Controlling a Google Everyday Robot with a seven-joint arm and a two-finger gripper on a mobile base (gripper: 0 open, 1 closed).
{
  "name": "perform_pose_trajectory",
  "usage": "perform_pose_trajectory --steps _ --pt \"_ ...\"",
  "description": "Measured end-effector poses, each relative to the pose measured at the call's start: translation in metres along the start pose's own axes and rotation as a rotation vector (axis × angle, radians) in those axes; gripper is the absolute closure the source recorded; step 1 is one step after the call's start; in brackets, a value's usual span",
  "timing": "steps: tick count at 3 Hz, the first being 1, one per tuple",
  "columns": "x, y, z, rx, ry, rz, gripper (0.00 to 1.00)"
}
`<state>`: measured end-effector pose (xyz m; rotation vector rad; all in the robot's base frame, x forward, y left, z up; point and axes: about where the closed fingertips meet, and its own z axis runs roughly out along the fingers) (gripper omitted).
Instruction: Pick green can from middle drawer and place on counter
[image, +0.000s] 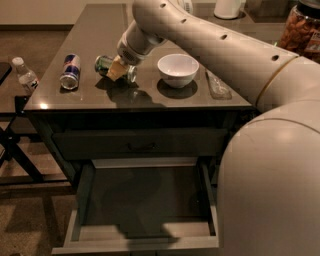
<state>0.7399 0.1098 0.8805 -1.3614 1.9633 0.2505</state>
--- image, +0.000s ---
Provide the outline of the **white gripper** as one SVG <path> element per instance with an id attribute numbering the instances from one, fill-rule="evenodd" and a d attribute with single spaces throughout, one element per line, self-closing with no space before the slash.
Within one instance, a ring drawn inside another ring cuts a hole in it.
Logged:
<path id="1" fill-rule="evenodd" d="M 143 31 L 135 21 L 132 21 L 118 42 L 118 55 L 113 59 L 107 76 L 112 81 L 118 80 L 127 73 L 129 65 L 139 65 L 154 48 L 165 42 L 166 39 Z"/>

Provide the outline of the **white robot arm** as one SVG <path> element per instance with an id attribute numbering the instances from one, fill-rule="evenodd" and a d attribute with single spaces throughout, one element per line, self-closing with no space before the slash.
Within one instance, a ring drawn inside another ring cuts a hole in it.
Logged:
<path id="1" fill-rule="evenodd" d="M 168 39 L 260 112 L 220 164 L 222 256 L 320 256 L 320 65 L 194 17 L 177 0 L 133 0 L 132 14 L 112 79 Z"/>

